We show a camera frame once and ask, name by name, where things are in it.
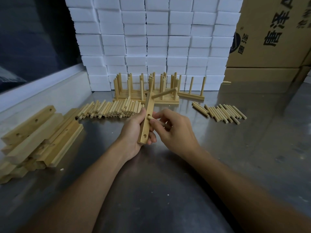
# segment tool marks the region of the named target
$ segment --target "stack of white foam blocks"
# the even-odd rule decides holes
[[[219,90],[243,0],[66,0],[93,91],[132,73],[182,75],[181,90]]]

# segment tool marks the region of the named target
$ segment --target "white wall edge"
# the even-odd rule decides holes
[[[83,64],[77,64],[0,94],[0,113],[83,70]]]

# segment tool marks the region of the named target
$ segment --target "stack of wooden boards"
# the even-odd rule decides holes
[[[102,103],[97,100],[95,103],[92,101],[90,104],[83,106],[81,111],[77,114],[76,118],[78,120],[90,117],[102,118],[102,117],[131,117],[144,107],[138,100],[131,100],[131,97],[120,100],[115,100],[113,102],[106,102],[104,100]]]
[[[205,117],[209,118],[211,116],[216,120],[216,122],[224,121],[225,123],[232,123],[234,121],[237,125],[239,125],[240,122],[237,119],[247,119],[247,117],[234,105],[219,104],[219,106],[217,105],[216,107],[208,107],[207,105],[204,105],[203,107],[196,102],[192,102],[192,106]]]
[[[46,106],[1,138],[6,156],[0,161],[0,184],[28,171],[57,166],[83,125],[75,119],[79,109],[64,116],[55,112],[54,106]]]

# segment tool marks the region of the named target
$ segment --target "left hand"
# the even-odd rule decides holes
[[[130,160],[134,156],[136,156],[142,147],[142,144],[137,142],[138,136],[140,133],[140,124],[145,119],[146,109],[142,107],[141,111],[138,114],[128,118],[123,125],[121,133],[117,140],[122,142],[122,145],[128,150],[127,160]],[[155,143],[156,135],[150,131],[147,144],[151,145]]]

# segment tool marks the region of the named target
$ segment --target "metal work surface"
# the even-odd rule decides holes
[[[198,141],[215,158],[311,217],[311,84],[286,94],[230,92],[234,86],[204,92],[204,104],[235,105],[247,116],[240,125],[207,119],[183,98],[179,106],[154,110],[169,107],[188,116]],[[112,97],[95,92],[86,102]],[[0,232],[13,232],[67,188],[115,141],[125,119],[82,120],[84,131],[56,169],[2,185]],[[157,138],[120,170],[94,232],[239,232],[209,185]]]

